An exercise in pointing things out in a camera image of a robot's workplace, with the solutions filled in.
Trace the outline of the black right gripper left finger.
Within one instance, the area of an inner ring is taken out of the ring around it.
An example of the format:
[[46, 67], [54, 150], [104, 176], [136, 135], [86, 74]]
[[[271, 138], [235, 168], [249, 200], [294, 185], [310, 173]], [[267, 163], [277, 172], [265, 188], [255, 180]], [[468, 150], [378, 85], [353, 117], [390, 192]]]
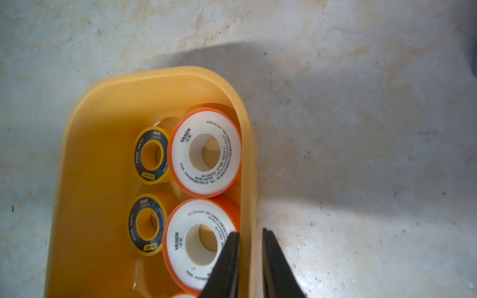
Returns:
[[236, 298], [239, 278], [240, 233], [231, 232], [198, 298]]

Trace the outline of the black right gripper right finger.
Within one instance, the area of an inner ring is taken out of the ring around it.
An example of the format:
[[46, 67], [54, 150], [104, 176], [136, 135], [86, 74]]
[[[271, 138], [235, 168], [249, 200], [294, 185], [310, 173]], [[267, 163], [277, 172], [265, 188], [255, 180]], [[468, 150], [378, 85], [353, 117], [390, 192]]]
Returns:
[[305, 298], [283, 251], [271, 230], [262, 230], [263, 296]]

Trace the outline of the orange white sealing tape roll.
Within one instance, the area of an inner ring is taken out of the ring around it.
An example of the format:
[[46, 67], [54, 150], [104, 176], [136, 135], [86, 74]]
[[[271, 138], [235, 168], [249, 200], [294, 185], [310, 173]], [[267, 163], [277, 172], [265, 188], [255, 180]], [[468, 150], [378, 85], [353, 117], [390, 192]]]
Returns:
[[185, 293], [185, 292], [179, 292], [172, 295], [170, 298], [196, 298], [196, 296]]
[[179, 187], [193, 197], [223, 193], [240, 176], [242, 139], [236, 124], [218, 109], [199, 108], [173, 129], [168, 162]]
[[[207, 249], [199, 235], [201, 226], [211, 229], [217, 250]], [[165, 226], [163, 257], [171, 277], [191, 295], [204, 289], [227, 237], [240, 231], [240, 209], [229, 198], [189, 199], [177, 206]]]

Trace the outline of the black yellow sealing tape roll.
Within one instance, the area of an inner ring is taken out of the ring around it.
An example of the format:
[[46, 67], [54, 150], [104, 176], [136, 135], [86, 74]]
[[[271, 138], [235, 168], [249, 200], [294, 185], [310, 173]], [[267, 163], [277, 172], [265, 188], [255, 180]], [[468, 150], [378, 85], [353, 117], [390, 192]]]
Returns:
[[128, 234], [134, 248], [151, 257], [162, 251], [163, 234], [170, 208], [158, 194], [138, 196], [129, 211]]
[[171, 129], [154, 126], [144, 129], [136, 137], [133, 169], [141, 183], [157, 185], [173, 181], [168, 162], [171, 133]]

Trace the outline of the yellow plastic storage box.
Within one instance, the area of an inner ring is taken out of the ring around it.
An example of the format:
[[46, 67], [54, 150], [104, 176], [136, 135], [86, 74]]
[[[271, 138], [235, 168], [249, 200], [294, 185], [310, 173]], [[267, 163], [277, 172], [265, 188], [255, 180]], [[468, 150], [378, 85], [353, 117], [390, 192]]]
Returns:
[[134, 142], [144, 129], [200, 107], [222, 109], [241, 129], [241, 181], [227, 190], [241, 209], [238, 296], [252, 298], [257, 273], [258, 144], [234, 87], [201, 67], [164, 68], [104, 79], [81, 98], [63, 141], [48, 256], [48, 298], [167, 298], [179, 291], [161, 254], [133, 245], [127, 218], [142, 193], [186, 194], [172, 183], [142, 184]]

